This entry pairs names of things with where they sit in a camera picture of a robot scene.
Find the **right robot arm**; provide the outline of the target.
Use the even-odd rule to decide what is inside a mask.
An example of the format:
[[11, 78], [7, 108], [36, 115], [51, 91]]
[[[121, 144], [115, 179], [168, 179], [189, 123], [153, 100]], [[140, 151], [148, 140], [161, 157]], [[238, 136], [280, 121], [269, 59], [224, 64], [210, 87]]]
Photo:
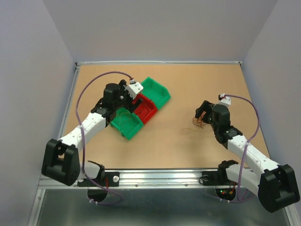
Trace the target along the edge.
[[204, 186], [236, 185], [235, 193], [244, 187], [254, 194], [268, 212], [275, 212], [300, 201], [295, 172], [288, 164], [269, 159], [232, 126], [228, 107], [229, 96], [219, 97], [219, 103], [204, 101], [196, 109], [195, 118], [213, 129], [218, 143], [241, 159], [222, 161], [216, 171], [203, 173], [199, 182]]

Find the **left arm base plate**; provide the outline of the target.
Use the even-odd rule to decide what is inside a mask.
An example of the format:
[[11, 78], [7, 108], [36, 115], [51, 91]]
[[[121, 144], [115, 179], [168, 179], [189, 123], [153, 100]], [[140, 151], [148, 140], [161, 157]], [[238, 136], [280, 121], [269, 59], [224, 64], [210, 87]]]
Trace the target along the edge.
[[[103, 187], [118, 187], [119, 186], [119, 172], [102, 172], [96, 178], [92, 179], [95, 183]], [[89, 179], [84, 178], [82, 181], [77, 182], [78, 187], [96, 187]]]

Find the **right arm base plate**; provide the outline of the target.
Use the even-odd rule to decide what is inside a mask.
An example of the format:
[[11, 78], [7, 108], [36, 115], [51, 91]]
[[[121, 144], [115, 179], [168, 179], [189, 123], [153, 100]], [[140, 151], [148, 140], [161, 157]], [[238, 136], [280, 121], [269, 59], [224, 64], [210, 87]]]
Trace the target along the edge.
[[198, 181], [204, 186], [230, 186], [235, 182], [229, 180], [226, 173], [217, 170], [202, 171]]

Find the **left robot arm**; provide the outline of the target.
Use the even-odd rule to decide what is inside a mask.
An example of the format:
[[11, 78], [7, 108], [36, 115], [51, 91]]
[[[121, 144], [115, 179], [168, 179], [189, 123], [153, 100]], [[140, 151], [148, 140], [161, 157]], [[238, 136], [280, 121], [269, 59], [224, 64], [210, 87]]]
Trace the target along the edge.
[[116, 117], [117, 110], [125, 108], [133, 112], [141, 103], [137, 96], [143, 91], [141, 83], [121, 80], [118, 84], [105, 86], [103, 97], [96, 103], [85, 120], [64, 137], [47, 142], [42, 164], [42, 175], [71, 186], [77, 180], [86, 179], [85, 161], [79, 154], [85, 152], [85, 145]]

